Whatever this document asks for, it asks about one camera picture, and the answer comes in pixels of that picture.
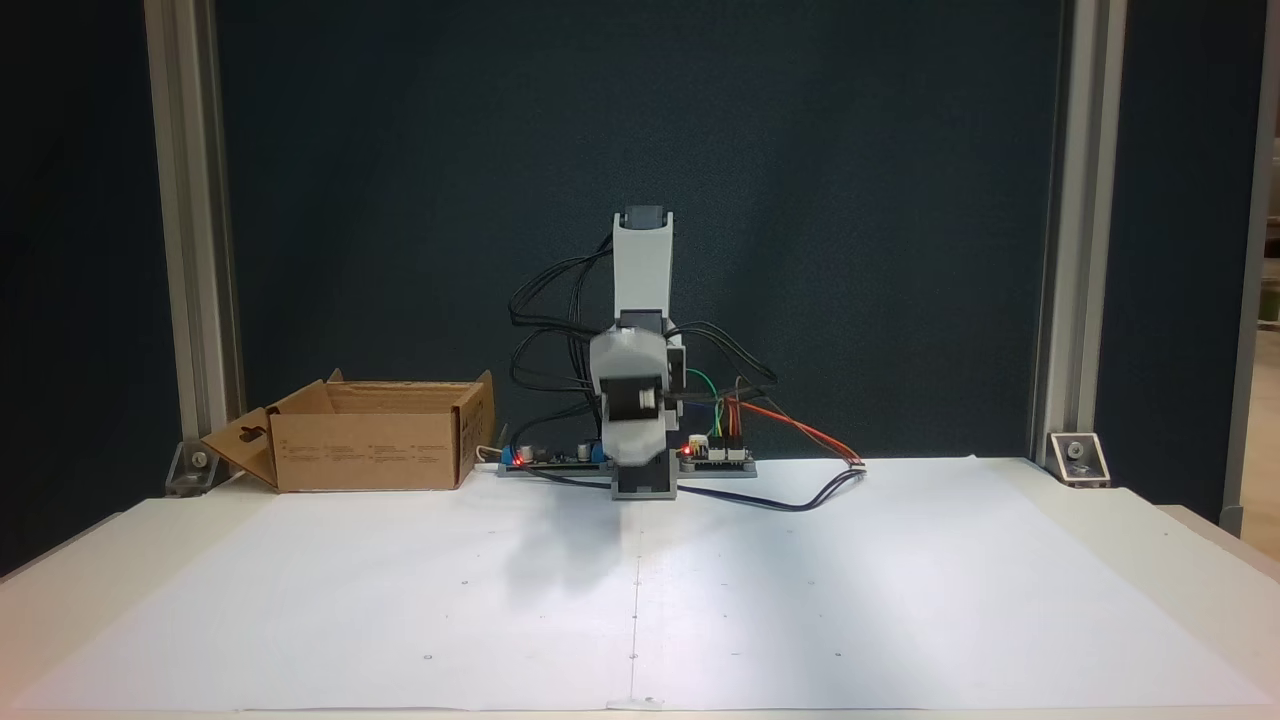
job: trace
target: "white paper sheet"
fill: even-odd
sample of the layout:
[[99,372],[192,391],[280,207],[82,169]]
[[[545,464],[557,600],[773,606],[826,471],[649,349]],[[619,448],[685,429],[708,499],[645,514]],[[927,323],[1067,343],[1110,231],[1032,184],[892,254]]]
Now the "white paper sheet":
[[479,480],[280,496],[19,706],[582,710],[626,697],[628,507]]
[[[803,466],[740,487],[803,501],[796,477],[833,474]],[[1270,702],[978,460],[895,464],[837,506],[646,507],[635,687],[681,710]]]
[[[835,471],[759,466],[717,484],[799,500]],[[483,474],[282,496],[18,706],[1266,702],[980,461],[913,460],[801,515]]]

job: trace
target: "orange wire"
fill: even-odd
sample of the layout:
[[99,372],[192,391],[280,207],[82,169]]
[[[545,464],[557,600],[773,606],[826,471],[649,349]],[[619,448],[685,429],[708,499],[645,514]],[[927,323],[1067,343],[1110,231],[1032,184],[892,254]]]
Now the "orange wire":
[[804,423],[801,423],[799,420],[795,420],[792,418],[787,418],[786,415],[780,415],[777,413],[773,413],[772,410],[765,410],[764,407],[760,407],[760,406],[756,406],[756,405],[751,405],[750,402],[741,402],[741,401],[737,400],[737,397],[733,397],[730,402],[732,402],[733,406],[745,406],[748,410],[751,410],[754,413],[759,413],[760,415],[765,415],[768,418],[773,418],[774,420],[781,420],[783,423],[790,423],[790,424],[795,425],[796,428],[799,428],[805,434],[813,434],[815,437],[822,438],[823,441],[827,442],[828,446],[832,447],[832,450],[837,450],[840,452],[844,452],[845,454],[844,457],[850,459],[850,460],[855,460],[858,462],[863,461],[861,456],[859,456],[856,452],[854,452],[852,448],[849,447],[847,445],[845,445],[845,443],[840,442],[838,439],[828,436],[827,433],[824,433],[822,430],[817,430],[817,429],[814,429],[814,428],[812,428],[812,427],[809,427],[809,425],[806,425],[806,424],[804,424]]

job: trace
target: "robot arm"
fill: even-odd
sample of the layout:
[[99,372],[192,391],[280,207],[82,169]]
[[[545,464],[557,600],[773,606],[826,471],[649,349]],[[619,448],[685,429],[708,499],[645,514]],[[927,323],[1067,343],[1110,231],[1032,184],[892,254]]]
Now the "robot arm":
[[613,460],[616,498],[672,498],[671,436],[685,389],[685,348],[671,329],[675,219],[660,206],[613,217],[614,325],[591,340],[591,384],[600,397],[600,443]]

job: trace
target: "table surface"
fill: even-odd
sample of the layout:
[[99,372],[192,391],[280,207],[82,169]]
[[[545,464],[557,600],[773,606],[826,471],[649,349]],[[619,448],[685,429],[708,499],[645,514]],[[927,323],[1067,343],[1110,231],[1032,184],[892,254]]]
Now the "table surface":
[[[1183,509],[1157,509],[1126,489],[1070,489],[1019,459],[984,461],[1042,512],[1079,539],[1129,584],[1155,601],[1242,675],[1280,697],[1280,568]],[[36,679],[96,637],[192,559],[270,502],[270,488],[239,479],[205,497],[148,500],[0,584],[0,715],[5,717],[125,717],[124,712],[8,710]],[[463,716],[442,711],[352,711],[348,717]],[[620,717],[623,711],[584,712]],[[182,714],[147,714],[157,720]],[[256,717],[265,712],[201,714]],[[332,711],[291,712],[333,717]],[[476,714],[465,714],[474,717]],[[503,716],[530,715],[503,712]],[[686,715],[676,712],[675,715]],[[746,712],[718,712],[746,716]],[[751,711],[791,717],[794,711]],[[858,719],[1183,719],[1277,717],[1280,705],[1018,711],[812,711]]]

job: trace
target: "aluminum frame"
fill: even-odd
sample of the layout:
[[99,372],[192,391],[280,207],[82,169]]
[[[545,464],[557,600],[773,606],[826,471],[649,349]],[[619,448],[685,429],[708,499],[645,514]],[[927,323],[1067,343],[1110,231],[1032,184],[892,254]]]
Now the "aluminum frame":
[[1280,96],[1280,0],[1268,0],[1262,45],[1262,77],[1258,87],[1258,126],[1253,147],[1249,234],[1245,241],[1240,292],[1240,338],[1235,350],[1231,425],[1226,441],[1226,482],[1222,491],[1222,512],[1219,515],[1219,525],[1235,537],[1240,536],[1244,523],[1240,488],[1244,483],[1244,447],[1249,430],[1249,395],[1253,387],[1253,356],[1258,338],[1258,300],[1262,292],[1262,254],[1271,202],[1277,96]]
[[1042,468],[1050,433],[1093,432],[1128,1],[1078,0],[1071,13],[1028,433]]
[[244,382],[211,0],[145,0],[182,438],[166,489],[198,493],[219,462],[200,438],[239,416]]

